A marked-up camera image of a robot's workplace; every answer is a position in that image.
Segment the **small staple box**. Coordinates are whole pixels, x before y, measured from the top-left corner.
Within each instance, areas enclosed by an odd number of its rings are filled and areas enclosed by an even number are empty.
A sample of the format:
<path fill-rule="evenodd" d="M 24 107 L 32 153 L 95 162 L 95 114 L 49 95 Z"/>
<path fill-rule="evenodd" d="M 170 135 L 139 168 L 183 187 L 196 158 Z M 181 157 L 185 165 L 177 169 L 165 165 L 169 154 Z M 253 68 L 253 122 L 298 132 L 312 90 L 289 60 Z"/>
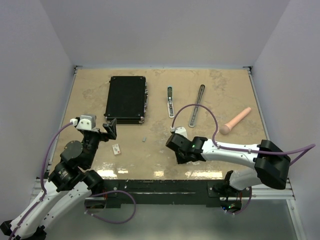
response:
<path fill-rule="evenodd" d="M 112 145 L 112 150 L 115 156 L 118 156 L 122 153 L 119 144 Z"/>

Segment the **silver black stapler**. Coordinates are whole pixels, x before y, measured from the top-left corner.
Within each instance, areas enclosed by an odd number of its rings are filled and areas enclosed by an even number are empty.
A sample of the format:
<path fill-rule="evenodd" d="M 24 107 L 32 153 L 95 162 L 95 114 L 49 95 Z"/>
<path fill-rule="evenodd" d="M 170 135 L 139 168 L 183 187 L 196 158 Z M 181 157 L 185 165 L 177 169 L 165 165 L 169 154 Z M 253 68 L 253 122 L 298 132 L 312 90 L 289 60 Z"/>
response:
<path fill-rule="evenodd" d="M 204 95 L 204 92 L 205 92 L 205 88 L 206 88 L 206 86 L 204 84 L 201 84 L 200 87 L 199 87 L 197 98 L 196 98 L 196 101 L 195 101 L 195 105 L 194 105 L 193 111 L 191 113 L 189 122 L 188 122 L 188 126 L 190 128 L 194 128 L 196 126 L 196 120 L 197 120 L 197 114 L 198 114 L 198 110 L 199 110 L 199 104 L 202 101 L 202 98 L 203 98 L 203 95 Z"/>

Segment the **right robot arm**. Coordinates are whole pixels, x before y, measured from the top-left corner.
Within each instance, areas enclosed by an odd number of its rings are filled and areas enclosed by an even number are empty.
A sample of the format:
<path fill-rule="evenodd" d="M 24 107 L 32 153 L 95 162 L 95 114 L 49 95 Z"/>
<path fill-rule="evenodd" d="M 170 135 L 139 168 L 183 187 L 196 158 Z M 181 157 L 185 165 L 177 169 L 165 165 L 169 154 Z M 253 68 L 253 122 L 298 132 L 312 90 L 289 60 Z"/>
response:
<path fill-rule="evenodd" d="M 284 190 L 287 184 L 291 159 L 272 141 L 259 144 L 232 144 L 196 136 L 188 140 L 173 133 L 166 147 L 175 152 L 178 164 L 188 162 L 220 161 L 247 167 L 242 171 L 229 171 L 223 183 L 223 192 L 230 197 L 247 187 L 264 184 L 269 188 Z"/>

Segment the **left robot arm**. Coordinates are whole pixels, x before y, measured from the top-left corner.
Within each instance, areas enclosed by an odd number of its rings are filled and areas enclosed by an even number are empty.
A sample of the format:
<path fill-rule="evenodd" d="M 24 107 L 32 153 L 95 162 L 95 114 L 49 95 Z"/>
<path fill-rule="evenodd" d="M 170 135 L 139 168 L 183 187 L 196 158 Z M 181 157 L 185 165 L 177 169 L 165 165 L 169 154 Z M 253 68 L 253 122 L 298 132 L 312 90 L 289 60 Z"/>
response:
<path fill-rule="evenodd" d="M 40 178 L 40 193 L 18 217 L 0 225 L 2 233 L 11 240 L 44 240 L 45 230 L 67 209 L 90 195 L 99 196 L 104 181 L 91 165 L 100 142 L 116 140 L 116 124 L 113 119 L 104 123 L 104 131 L 100 131 L 95 115 L 81 115 L 62 126 L 59 133 L 73 126 L 82 134 L 82 141 L 72 140 L 64 147 L 60 162 L 48 179 Z"/>

